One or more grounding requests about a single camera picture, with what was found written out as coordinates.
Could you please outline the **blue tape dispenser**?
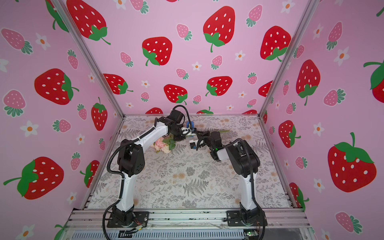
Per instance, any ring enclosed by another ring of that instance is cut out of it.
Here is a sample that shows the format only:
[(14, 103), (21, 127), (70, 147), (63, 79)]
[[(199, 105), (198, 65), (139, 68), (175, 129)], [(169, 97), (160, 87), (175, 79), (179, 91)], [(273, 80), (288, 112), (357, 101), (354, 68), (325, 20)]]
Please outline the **blue tape dispenser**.
[(190, 129), (192, 133), (196, 131), (195, 124), (193, 121), (187, 122), (187, 128)]

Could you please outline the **aluminium corner post right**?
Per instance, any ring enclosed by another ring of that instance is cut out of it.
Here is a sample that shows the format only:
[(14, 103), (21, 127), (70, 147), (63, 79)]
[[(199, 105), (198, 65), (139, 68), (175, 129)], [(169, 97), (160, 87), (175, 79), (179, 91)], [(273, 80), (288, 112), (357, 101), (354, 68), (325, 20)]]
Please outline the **aluminium corner post right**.
[(301, 17), (301, 20), (299, 21), (299, 24), (297, 25), (296, 31), (295, 31), (294, 35), (292, 36), (292, 40), (291, 40), (291, 43), (288, 47), (288, 50), (284, 54), (284, 58), (282, 60), (282, 63), (279, 66), (278, 71), (275, 75), (275, 78), (272, 82), (272, 85), (271, 85), (271, 88), (267, 94), (267, 98), (265, 100), (265, 103), (263, 104), (263, 106), (261, 108), (261, 111), (259, 113), (260, 119), (262, 119), (263, 116), (265, 115), (265, 112), (266, 112), (266, 110), (270, 104), (270, 101), (271, 101), (272, 97), (274, 96), (277, 88), (279, 87), (279, 84), (280, 84), (280, 82), (281, 82), (281, 80), (285, 74), (285, 71), (287, 70), (289, 63), (292, 60), (294, 50), (296, 49), (296, 47), (300, 43), (309, 23), (311, 22), (311, 19), (312, 19), (314, 13), (316, 12), (316, 9), (317, 9), (319, 3), (320, 3), (319, 0), (308, 1), (308, 4), (305, 8), (305, 11)]

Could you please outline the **pink artificial flower bouquet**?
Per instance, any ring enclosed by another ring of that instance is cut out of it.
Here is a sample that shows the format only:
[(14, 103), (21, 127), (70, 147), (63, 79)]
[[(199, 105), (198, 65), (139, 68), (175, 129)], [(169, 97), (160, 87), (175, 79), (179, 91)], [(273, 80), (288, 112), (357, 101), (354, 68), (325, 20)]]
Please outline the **pink artificial flower bouquet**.
[[(220, 130), (218, 132), (220, 132), (221, 134), (224, 134), (224, 133), (230, 132), (230, 130)], [(199, 140), (199, 132), (197, 133), (196, 136), (190, 135), (190, 136), (186, 136), (186, 139), (187, 138), (193, 138), (192, 139), (193, 141)], [(177, 142), (181, 142), (181, 141), (174, 141), (173, 135), (170, 134), (168, 136), (163, 136), (163, 137), (159, 138), (158, 140), (156, 140), (151, 145), (151, 147), (155, 149), (156, 153), (163, 152), (165, 154), (170, 154), (176, 148)]]

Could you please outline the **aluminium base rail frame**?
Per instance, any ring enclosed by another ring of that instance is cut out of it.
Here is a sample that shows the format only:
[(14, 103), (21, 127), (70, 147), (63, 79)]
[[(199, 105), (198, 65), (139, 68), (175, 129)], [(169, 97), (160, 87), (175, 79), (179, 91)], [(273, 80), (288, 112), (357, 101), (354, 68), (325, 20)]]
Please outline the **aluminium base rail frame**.
[(267, 225), (244, 225), (234, 209), (140, 209), (143, 226), (102, 230), (102, 210), (73, 211), (59, 240), (315, 240), (300, 209), (265, 209)]

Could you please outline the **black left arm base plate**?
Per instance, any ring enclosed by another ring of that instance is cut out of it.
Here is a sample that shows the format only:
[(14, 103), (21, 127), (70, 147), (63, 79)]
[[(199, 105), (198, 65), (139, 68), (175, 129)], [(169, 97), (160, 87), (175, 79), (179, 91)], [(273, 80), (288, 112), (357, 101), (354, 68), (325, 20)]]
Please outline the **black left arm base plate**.
[(125, 216), (111, 213), (107, 223), (108, 228), (145, 228), (149, 220), (150, 212), (132, 212)]

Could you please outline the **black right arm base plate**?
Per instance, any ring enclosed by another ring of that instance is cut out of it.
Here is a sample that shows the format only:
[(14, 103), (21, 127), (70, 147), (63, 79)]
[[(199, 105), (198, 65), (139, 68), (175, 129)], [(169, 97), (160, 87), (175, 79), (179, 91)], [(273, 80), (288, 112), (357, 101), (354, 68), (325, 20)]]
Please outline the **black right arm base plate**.
[(266, 227), (268, 225), (264, 212), (259, 210), (227, 211), (224, 221), (230, 227)]

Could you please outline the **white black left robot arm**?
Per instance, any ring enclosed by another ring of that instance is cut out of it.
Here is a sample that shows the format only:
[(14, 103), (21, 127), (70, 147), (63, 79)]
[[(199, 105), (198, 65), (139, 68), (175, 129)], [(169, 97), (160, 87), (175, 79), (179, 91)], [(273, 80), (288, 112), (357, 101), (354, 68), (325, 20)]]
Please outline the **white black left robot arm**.
[(105, 214), (112, 211), (111, 223), (124, 227), (135, 223), (133, 191), (137, 176), (145, 167), (144, 153), (164, 136), (173, 135), (184, 140), (191, 133), (190, 129), (184, 129), (185, 119), (190, 120), (190, 117), (173, 109), (169, 116), (156, 118), (153, 126), (143, 134), (132, 140), (123, 140), (113, 152), (107, 163), (107, 172), (121, 176), (121, 186), (118, 200), (105, 211)]

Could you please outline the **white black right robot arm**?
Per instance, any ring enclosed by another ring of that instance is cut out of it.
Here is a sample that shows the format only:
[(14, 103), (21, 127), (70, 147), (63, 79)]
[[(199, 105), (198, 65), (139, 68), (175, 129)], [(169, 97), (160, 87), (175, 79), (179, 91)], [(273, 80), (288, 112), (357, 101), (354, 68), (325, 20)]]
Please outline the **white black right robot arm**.
[(241, 190), (239, 219), (246, 226), (268, 225), (266, 215), (256, 200), (256, 177), (261, 161), (246, 140), (237, 138), (223, 145), (220, 132), (197, 132), (195, 150), (207, 146), (211, 157), (221, 162), (229, 160), (236, 174), (240, 176)]

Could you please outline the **aluminium corner post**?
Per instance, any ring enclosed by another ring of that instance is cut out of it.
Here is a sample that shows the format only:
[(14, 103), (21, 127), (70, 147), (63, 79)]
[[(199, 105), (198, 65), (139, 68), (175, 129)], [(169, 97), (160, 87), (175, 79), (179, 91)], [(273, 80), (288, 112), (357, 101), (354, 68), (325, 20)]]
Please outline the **aluminium corner post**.
[(279, 66), (278, 71), (275, 75), (275, 78), (272, 82), (272, 85), (271, 85), (271, 88), (267, 94), (267, 98), (265, 100), (265, 103), (263, 104), (263, 106), (261, 108), (261, 111), (259, 113), (260, 119), (262, 119), (263, 116), (265, 115), (265, 112), (266, 112), (266, 110), (270, 104), (270, 101), (271, 101), (272, 97), (274, 96), (277, 88), (279, 87), (279, 84), (280, 84), (280, 82), (281, 82), (281, 80), (285, 74), (285, 71), (287, 70), (289, 63), (292, 60), (294, 50), (296, 49), (296, 47), (300, 43), (309, 23), (311, 22), (311, 19), (312, 19), (314, 13), (316, 12), (316, 9), (317, 9), (319, 3), (320, 3), (319, 0), (308, 1), (308, 4), (305, 8), (305, 11), (301, 17), (301, 20), (299, 21), (299, 24), (297, 25), (296, 31), (295, 31), (294, 35), (292, 36), (292, 40), (291, 40), (291, 43), (288, 47), (288, 50), (284, 54), (284, 58), (282, 60), (282, 63)]
[(95, 61), (92, 52), (87, 47), (87, 44), (83, 40), (83, 36), (79, 32), (79, 30), (76, 27), (75, 22), (70, 16), (70, 13), (66, 7), (66, 1), (60, 1), (60, 0), (53, 0), (52, 1), (54, 6), (57, 9), (58, 14), (62, 18), (64, 24), (67, 26), (69, 33), (72, 35), (75, 43), (77, 44), (78, 48), (80, 49), (82, 55), (84, 56), (88, 66), (90, 67), (92, 73), (97, 78), (99, 85), (103, 89), (104, 93), (106, 94), (109, 102), (114, 107), (115, 111), (117, 112), (119, 118), (124, 119), (125, 114), (122, 111), (122, 108), (120, 107), (119, 103), (117, 102), (116, 98), (114, 97), (114, 94), (112, 93), (102, 71), (100, 70), (97, 62)]

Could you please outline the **aluminium corner post left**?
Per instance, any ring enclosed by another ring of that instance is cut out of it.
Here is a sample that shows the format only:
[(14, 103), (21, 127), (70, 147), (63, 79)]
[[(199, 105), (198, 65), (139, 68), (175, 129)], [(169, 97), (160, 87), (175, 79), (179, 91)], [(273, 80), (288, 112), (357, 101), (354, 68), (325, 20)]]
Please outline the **aluminium corner post left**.
[(67, 26), (69, 33), (72, 35), (75, 43), (77, 44), (78, 48), (80, 49), (82, 55), (84, 56), (88, 66), (90, 67), (92, 73), (97, 78), (99, 85), (103, 89), (104, 93), (106, 94), (109, 102), (114, 107), (115, 111), (117, 112), (119, 118), (124, 119), (125, 114), (122, 111), (122, 108), (120, 107), (119, 103), (117, 102), (116, 98), (114, 97), (114, 94), (112, 93), (102, 71), (100, 70), (97, 62), (95, 61), (92, 52), (87, 47), (87, 44), (83, 40), (83, 36), (79, 32), (79, 30), (76, 27), (75, 22), (70, 16), (70, 13), (66, 7), (66, 1), (60, 1), (60, 0), (53, 0), (52, 1), (54, 6), (57, 9), (58, 14), (62, 18), (64, 24)]

